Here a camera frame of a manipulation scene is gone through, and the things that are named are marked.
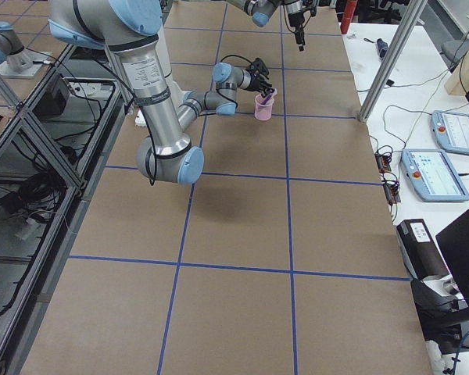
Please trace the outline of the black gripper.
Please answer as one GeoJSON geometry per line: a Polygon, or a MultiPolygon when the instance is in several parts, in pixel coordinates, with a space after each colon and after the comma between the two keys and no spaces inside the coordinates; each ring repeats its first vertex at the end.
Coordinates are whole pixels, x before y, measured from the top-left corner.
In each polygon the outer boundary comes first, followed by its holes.
{"type": "MultiPolygon", "coordinates": [[[[292,28],[292,33],[294,34],[295,41],[297,43],[304,43],[305,42],[305,32],[304,32],[304,24],[305,24],[305,17],[304,12],[294,12],[288,14],[288,21],[289,26],[292,28]]],[[[298,44],[298,49],[300,52],[303,52],[305,49],[304,44],[298,44]]]]}
{"type": "Polygon", "coordinates": [[[249,64],[250,83],[249,91],[251,92],[262,92],[263,98],[274,93],[272,84],[268,81],[270,72],[265,62],[260,58],[256,57],[249,64]]]}

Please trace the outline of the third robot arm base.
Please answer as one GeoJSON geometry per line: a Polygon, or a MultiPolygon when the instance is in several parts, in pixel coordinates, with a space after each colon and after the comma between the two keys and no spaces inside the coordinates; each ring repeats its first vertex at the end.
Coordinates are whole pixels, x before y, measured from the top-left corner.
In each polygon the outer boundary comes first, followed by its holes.
{"type": "Polygon", "coordinates": [[[26,50],[13,27],[0,21],[0,74],[8,78],[31,79],[43,65],[43,58],[26,50]]]}

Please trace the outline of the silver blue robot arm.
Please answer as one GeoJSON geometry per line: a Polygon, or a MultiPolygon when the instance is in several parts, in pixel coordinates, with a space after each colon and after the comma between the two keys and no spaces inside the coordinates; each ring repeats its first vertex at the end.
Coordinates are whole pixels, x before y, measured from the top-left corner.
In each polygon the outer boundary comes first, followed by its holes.
{"type": "Polygon", "coordinates": [[[287,29],[294,35],[299,51],[305,50],[305,28],[310,19],[317,15],[318,1],[227,0],[227,3],[250,16],[258,27],[265,27],[282,7],[287,29]]]}
{"type": "Polygon", "coordinates": [[[119,78],[141,110],[149,135],[136,160],[151,182],[194,184],[201,176],[204,154],[186,134],[203,113],[232,116],[237,92],[274,93],[261,59],[241,69],[219,62],[213,68],[212,91],[182,91],[173,82],[163,40],[158,1],[52,1],[49,27],[68,44],[108,49],[123,66],[119,78]]]}

